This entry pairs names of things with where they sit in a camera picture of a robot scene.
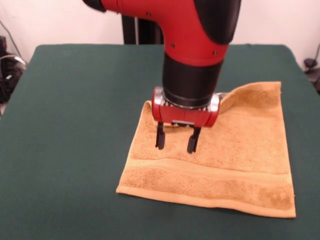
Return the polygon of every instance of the white wall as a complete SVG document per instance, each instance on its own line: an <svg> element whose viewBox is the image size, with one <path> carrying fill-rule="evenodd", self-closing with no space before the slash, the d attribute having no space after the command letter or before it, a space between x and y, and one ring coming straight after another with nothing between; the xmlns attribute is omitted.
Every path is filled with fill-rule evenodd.
<svg viewBox="0 0 320 240"><path fill-rule="evenodd" d="M121 16L95 11L82 0L0 0L0 19L27 61L41 44L123 44Z"/></svg>
<svg viewBox="0 0 320 240"><path fill-rule="evenodd" d="M0 18L27 60L40 44L123 43L121 16L82 0L0 0ZM319 42L320 0L242 0L233 43L285 44L302 66Z"/></svg>
<svg viewBox="0 0 320 240"><path fill-rule="evenodd" d="M320 43L320 0L242 0L233 42L285 44L303 66Z"/></svg>

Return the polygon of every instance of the folded towel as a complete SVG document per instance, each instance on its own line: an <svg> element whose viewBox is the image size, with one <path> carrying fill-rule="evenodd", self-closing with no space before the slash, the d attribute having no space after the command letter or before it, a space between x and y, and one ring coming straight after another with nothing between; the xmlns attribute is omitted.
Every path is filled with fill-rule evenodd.
<svg viewBox="0 0 320 240"><path fill-rule="evenodd" d="M118 194L296 217L280 82L250 83L231 91L221 101L215 125L202 129L193 154L187 153L192 128L167 125L164 131L165 146L158 150L147 101Z"/></svg>

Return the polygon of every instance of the dark green tablecloth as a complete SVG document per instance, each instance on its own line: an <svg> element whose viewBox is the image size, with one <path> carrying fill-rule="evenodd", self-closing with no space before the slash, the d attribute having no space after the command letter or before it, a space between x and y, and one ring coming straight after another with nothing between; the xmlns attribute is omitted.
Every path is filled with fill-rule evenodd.
<svg viewBox="0 0 320 240"><path fill-rule="evenodd" d="M0 121L0 240L320 238L320 98L281 45L231 46L217 91L282 81L296 219L115 193L161 46L36 49Z"/></svg>

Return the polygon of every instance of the towel edge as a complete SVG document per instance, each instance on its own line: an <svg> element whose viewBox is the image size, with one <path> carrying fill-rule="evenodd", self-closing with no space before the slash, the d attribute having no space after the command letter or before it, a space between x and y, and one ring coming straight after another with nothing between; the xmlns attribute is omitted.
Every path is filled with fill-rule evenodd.
<svg viewBox="0 0 320 240"><path fill-rule="evenodd" d="M191 205L204 208L223 208L240 211L252 215L270 218L296 218L296 209L290 208L288 210L267 208L253 205L246 202L240 202L232 199L205 199L195 196L187 196L171 192L161 192L148 189L134 188L129 186L119 185L116 189L117 194L126 194L136 197L141 197L150 200L156 200L167 203L176 203Z"/></svg>

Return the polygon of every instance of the orange towel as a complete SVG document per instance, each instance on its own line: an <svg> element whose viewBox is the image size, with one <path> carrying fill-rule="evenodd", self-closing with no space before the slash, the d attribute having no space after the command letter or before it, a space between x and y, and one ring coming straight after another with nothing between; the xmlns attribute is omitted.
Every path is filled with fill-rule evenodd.
<svg viewBox="0 0 320 240"><path fill-rule="evenodd" d="M295 196L280 82L236 88L222 101L197 151L187 153L192 128L165 126L165 146L147 101L116 189L118 194L249 214L295 218Z"/></svg>

